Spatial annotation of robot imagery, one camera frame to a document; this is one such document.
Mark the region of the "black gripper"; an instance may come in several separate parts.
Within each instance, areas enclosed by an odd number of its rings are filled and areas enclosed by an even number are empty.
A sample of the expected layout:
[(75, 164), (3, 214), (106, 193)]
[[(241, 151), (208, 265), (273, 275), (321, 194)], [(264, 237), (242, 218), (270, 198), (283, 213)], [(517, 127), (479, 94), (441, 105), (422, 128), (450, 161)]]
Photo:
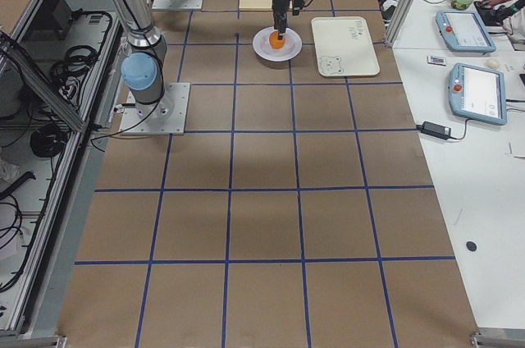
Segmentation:
[(279, 40), (283, 40), (286, 32), (286, 13), (290, 2), (292, 4), (292, 15), (298, 16), (304, 9), (304, 0), (272, 0), (274, 30)]

